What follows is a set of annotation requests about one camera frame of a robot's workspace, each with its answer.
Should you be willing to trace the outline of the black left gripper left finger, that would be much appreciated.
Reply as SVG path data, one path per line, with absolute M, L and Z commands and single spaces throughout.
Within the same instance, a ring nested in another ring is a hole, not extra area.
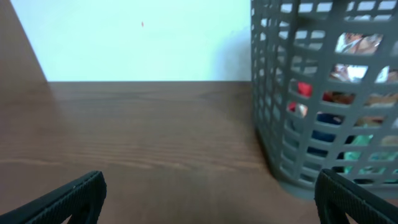
M 94 170 L 1 215 L 1 223 L 97 224 L 105 198 L 103 173 Z

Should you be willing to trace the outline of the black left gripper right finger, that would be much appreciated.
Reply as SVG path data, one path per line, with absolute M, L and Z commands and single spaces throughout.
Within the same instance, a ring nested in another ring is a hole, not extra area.
M 330 169 L 315 183 L 315 203 L 321 224 L 397 224 L 397 207 Z

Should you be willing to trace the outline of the teal snack packet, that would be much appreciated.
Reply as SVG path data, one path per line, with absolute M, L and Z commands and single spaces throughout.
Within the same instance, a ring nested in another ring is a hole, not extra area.
M 358 185 L 397 185 L 397 129 L 355 136 L 343 153 L 343 174 Z

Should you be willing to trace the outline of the spaghetti packet orange ends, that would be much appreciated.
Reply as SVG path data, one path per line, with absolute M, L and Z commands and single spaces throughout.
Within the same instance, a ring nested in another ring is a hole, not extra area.
M 313 88 L 308 83 L 297 82 L 296 84 L 293 85 L 293 88 L 301 96 L 304 96 L 307 98 L 312 96 Z M 351 94 L 351 93 L 344 93 L 344 92 L 338 92 L 338 91 L 326 91 L 323 94 L 322 100 L 329 102 L 329 103 L 350 105 L 350 104 L 352 104 L 354 98 L 355 98 L 355 95 Z M 301 103 L 296 103 L 294 101 L 289 103 L 288 109 L 291 112 L 294 112 L 295 114 L 299 115 L 300 117 L 306 117 L 307 112 L 308 112 L 307 106 L 305 106 Z

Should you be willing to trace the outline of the beige snack pouch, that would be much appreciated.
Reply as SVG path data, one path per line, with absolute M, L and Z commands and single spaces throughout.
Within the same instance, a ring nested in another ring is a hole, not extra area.
M 335 52 L 341 54 L 372 55 L 381 43 L 381 34 L 342 33 L 338 39 Z M 364 78 L 368 66 L 338 63 L 330 73 L 332 80 L 359 83 Z M 397 83 L 397 69 L 384 67 L 376 78 L 376 83 Z

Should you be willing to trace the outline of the grey plastic basket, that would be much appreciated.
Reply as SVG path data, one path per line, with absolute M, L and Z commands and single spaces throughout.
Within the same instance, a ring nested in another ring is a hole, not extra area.
M 381 34 L 372 55 L 336 53 L 342 33 Z M 332 80 L 338 63 L 365 65 L 359 83 Z M 251 1 L 252 114 L 271 174 L 288 193 L 313 196 L 322 169 L 343 174 L 343 153 L 355 136 L 397 129 L 397 83 L 376 83 L 386 66 L 397 69 L 396 1 Z M 312 86 L 299 95 L 297 82 Z M 326 91 L 351 93 L 350 105 L 323 101 Z M 290 102 L 308 107 L 306 117 Z M 397 185 L 359 185 L 384 198 Z

